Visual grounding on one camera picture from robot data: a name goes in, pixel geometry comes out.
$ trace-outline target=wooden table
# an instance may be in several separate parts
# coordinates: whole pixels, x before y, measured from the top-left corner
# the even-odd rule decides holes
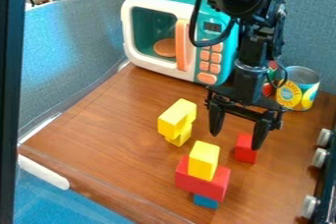
[[[72,188],[140,223],[306,223],[299,218],[318,171],[309,169],[321,128],[330,128],[336,97],[321,93],[309,112],[288,112],[250,165],[234,160],[238,133],[253,124],[227,115],[222,133],[208,130],[203,86],[128,66],[48,127],[20,153],[68,177]],[[192,138],[181,148],[156,132],[157,117],[179,98],[198,105]],[[174,186],[181,157],[195,140],[221,147],[220,164],[232,169],[217,211],[193,204]]]

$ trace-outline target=cubicle wall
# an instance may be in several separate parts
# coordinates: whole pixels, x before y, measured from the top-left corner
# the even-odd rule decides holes
[[[336,93],[336,0],[286,0],[283,61],[320,73],[323,90]]]
[[[125,0],[64,0],[26,14],[20,134],[67,109],[126,61]]]

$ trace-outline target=tin can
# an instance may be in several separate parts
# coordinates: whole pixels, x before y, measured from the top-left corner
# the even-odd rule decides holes
[[[317,96],[320,84],[318,74],[301,66],[288,67],[286,70],[288,81],[277,89],[277,102],[291,110],[309,110]]]
[[[268,76],[271,79],[271,81],[273,82],[275,79],[275,73],[278,69],[278,65],[276,64],[276,62],[274,61],[270,61],[268,63]],[[262,93],[264,96],[268,97],[271,96],[272,93],[274,91],[274,87],[272,86],[272,84],[269,83],[268,80],[265,81],[265,84],[263,85],[263,89],[262,89]]]

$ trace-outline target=microwave handle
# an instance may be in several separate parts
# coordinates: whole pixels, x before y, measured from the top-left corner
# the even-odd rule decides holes
[[[196,54],[196,49],[189,39],[189,21],[184,19],[177,21],[175,27],[175,44],[177,68],[180,71],[187,72]]]

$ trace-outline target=microwave display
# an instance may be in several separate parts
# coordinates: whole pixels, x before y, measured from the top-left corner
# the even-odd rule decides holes
[[[220,24],[213,24],[213,23],[205,22],[204,30],[220,32],[222,30],[222,26]]]

